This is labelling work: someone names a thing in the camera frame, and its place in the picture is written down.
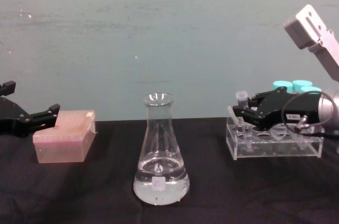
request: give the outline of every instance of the teal bottle cap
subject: teal bottle cap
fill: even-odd
[[[273,82],[273,90],[277,89],[278,87],[285,86],[287,87],[287,92],[292,93],[293,92],[293,84],[289,81],[275,81]]]
[[[322,90],[318,87],[314,87],[314,86],[303,86],[301,88],[301,92],[305,93],[305,92],[310,92],[310,91],[319,91],[321,92]]]
[[[297,93],[302,93],[301,88],[304,86],[313,86],[311,81],[306,80],[294,80],[293,82],[293,90]]]

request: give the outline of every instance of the test tube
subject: test tube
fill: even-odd
[[[246,91],[238,91],[235,96],[238,100],[238,106],[248,107],[248,93]]]

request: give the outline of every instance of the painted wall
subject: painted wall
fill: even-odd
[[[0,0],[0,81],[29,112],[144,119],[142,97],[170,92],[174,118],[223,117],[238,89],[337,85],[283,29],[308,3],[339,31],[338,0]]]

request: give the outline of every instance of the erlenmeyer flask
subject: erlenmeyer flask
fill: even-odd
[[[153,205],[179,201],[190,187],[172,128],[171,94],[152,93],[144,98],[147,129],[133,189],[137,197]]]

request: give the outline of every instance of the black cable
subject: black cable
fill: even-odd
[[[321,91],[304,92],[304,93],[298,94],[298,95],[294,96],[293,98],[291,98],[281,109],[281,121],[286,126],[286,128],[288,130],[292,131],[295,134],[302,135],[302,136],[307,136],[307,137],[324,137],[324,136],[328,136],[327,134],[322,133],[322,132],[318,132],[318,133],[301,133],[301,132],[297,132],[297,131],[293,130],[291,127],[289,127],[288,124],[286,123],[286,120],[285,120],[285,110],[286,110],[288,104],[290,104],[292,101],[294,101],[295,99],[297,99],[297,98],[299,98],[299,97],[301,97],[303,95],[306,95],[306,94],[315,94],[315,93],[327,97],[328,100],[331,101],[331,103],[332,103],[333,110],[332,110],[331,116],[327,120],[322,121],[322,122],[317,122],[317,123],[310,124],[310,127],[322,126],[323,124],[328,123],[333,117],[336,116],[336,114],[337,114],[337,106],[336,106],[336,104],[335,104],[335,102],[334,102],[334,100],[333,100],[333,98],[331,96],[329,96],[327,93],[324,93],[324,92],[321,92]]]

